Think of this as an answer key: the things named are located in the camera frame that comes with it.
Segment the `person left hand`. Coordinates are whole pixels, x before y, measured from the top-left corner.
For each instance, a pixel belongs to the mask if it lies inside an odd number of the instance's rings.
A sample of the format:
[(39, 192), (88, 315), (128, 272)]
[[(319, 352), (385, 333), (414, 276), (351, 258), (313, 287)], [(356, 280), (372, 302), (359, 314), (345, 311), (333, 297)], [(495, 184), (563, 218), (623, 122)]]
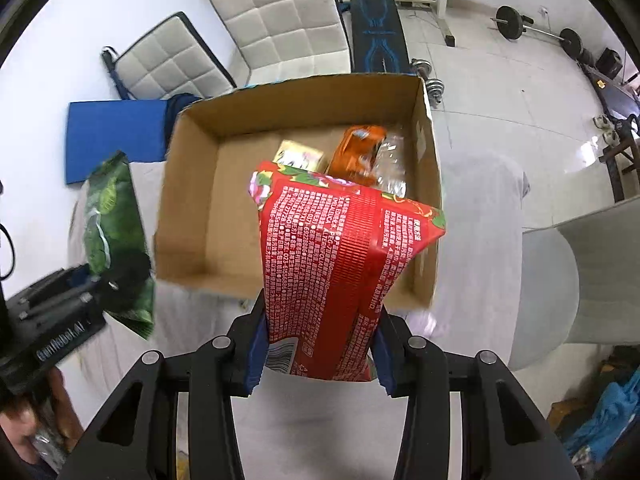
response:
[[(73, 408), (62, 372), (53, 367), (49, 370), (51, 404), (58, 432), (66, 448), (71, 451), (84, 432)], [(21, 457), (23, 467), (32, 479), (55, 479), (58, 474), (42, 459), (32, 445), (40, 420), (27, 400), (15, 401), (1, 412), (1, 427), (14, 451)]]

